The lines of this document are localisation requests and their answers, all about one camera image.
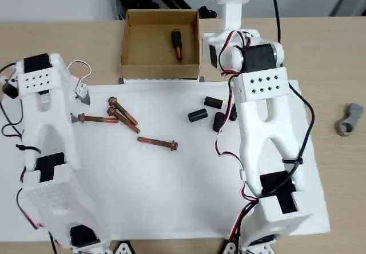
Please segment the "table surface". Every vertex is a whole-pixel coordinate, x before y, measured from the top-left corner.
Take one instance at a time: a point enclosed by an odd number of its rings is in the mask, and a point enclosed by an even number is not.
[[[360,253],[366,217],[363,175],[366,173],[366,121],[355,135],[339,137],[334,123],[342,118],[345,104],[366,105],[366,19],[283,18],[285,66],[290,79],[316,111],[312,133],[331,221],[325,235],[283,237],[276,253]],[[255,27],[262,37],[276,39],[274,19],[247,19],[243,28]],[[202,20],[201,32],[217,31],[219,20]],[[94,72],[87,84],[116,84],[121,77],[120,58],[124,22],[0,23],[0,62],[16,61],[39,53],[61,53],[65,62],[82,59]],[[75,66],[80,76],[84,70]],[[201,65],[207,81],[222,78],[208,64]],[[219,239],[132,241],[137,253],[217,253]],[[45,243],[2,243],[0,254],[50,253]]]

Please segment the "gray plastic bracket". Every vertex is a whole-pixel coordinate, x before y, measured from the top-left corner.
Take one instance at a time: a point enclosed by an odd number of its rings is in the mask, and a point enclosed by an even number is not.
[[[357,122],[363,113],[364,108],[361,105],[349,105],[346,111],[346,116],[335,125],[337,134],[342,137],[352,135],[356,129]]]

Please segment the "open cardboard box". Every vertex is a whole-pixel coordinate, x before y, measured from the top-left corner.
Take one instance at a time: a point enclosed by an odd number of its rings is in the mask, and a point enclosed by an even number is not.
[[[182,62],[171,32],[181,31]],[[122,47],[123,78],[197,78],[199,17],[195,10],[129,10]]]

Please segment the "copper bolt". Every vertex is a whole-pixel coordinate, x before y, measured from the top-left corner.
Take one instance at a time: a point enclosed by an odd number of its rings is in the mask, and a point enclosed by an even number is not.
[[[110,124],[118,123],[118,120],[116,118],[92,117],[92,116],[86,116],[84,113],[80,114],[78,116],[78,119],[80,122],[93,121],[93,122],[108,122]]]
[[[119,119],[125,125],[127,125],[131,130],[133,130],[137,134],[139,134],[140,130],[136,126],[134,126],[125,116],[119,114],[119,112],[117,112],[117,109],[114,106],[111,106],[110,108],[108,108],[107,112],[108,112],[108,115],[115,116],[117,119]]]
[[[177,47],[176,48],[176,57],[177,60],[182,61],[183,57],[182,57],[182,47]]]
[[[110,106],[117,108],[133,125],[137,125],[138,122],[118,103],[117,98],[110,97],[108,103]]]
[[[159,140],[153,140],[152,138],[143,138],[143,137],[138,137],[137,140],[139,142],[144,142],[147,144],[153,144],[153,145],[158,145],[158,146],[163,146],[166,148],[170,148],[171,151],[173,150],[177,150],[178,149],[178,143],[176,141],[159,141]]]

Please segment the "white foam board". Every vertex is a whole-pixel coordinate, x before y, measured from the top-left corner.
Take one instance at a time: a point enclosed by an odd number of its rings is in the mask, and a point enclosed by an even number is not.
[[[140,81],[125,85],[91,86],[91,106],[80,105],[76,113],[106,116],[106,100],[116,96],[138,120],[140,136],[175,140],[178,151],[142,144],[125,125],[75,124],[83,170],[78,175],[87,193],[100,206],[114,240],[184,239],[226,237],[246,201],[241,197],[242,181],[238,163],[231,157],[218,157],[214,150],[217,135],[212,131],[217,109],[206,108],[208,118],[190,123],[187,114],[203,108],[206,96],[225,100],[226,82]],[[18,104],[10,99],[4,106],[16,116]],[[295,134],[302,142],[308,123],[303,103],[291,97]],[[265,117],[265,103],[260,106]],[[48,240],[43,230],[34,231],[15,204],[21,186],[19,175],[23,154],[15,148],[16,139],[0,137],[0,241]],[[221,150],[239,153],[237,122],[228,122],[218,140]],[[42,147],[44,154],[59,148],[57,141]],[[269,142],[260,158],[262,173],[283,170],[280,155]],[[304,153],[304,172],[313,196],[315,214],[293,235],[329,231],[324,192],[317,170],[313,145]],[[26,198],[24,208],[37,220],[37,211]]]

